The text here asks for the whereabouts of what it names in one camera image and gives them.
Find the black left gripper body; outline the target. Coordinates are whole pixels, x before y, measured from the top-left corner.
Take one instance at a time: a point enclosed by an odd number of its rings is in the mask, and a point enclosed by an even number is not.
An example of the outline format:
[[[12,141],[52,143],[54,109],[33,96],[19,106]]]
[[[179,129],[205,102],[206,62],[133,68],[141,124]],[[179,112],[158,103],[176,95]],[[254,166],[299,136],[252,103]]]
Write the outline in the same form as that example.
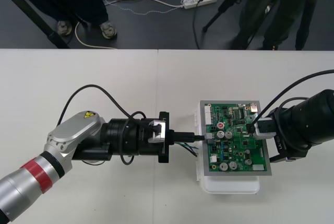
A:
[[[173,145],[173,134],[174,130],[170,128],[170,114],[169,112],[161,111],[159,113],[159,154],[158,162],[159,163],[168,163],[169,162],[169,149]]]

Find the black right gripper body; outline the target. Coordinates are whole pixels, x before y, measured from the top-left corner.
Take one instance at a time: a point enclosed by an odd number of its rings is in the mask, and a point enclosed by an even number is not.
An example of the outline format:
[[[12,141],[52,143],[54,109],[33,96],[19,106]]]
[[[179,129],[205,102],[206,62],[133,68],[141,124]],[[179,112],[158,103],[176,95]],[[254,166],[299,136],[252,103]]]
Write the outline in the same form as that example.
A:
[[[305,158],[308,153],[308,142],[296,133],[276,133],[275,145],[278,155],[270,157],[271,163],[295,161]]]

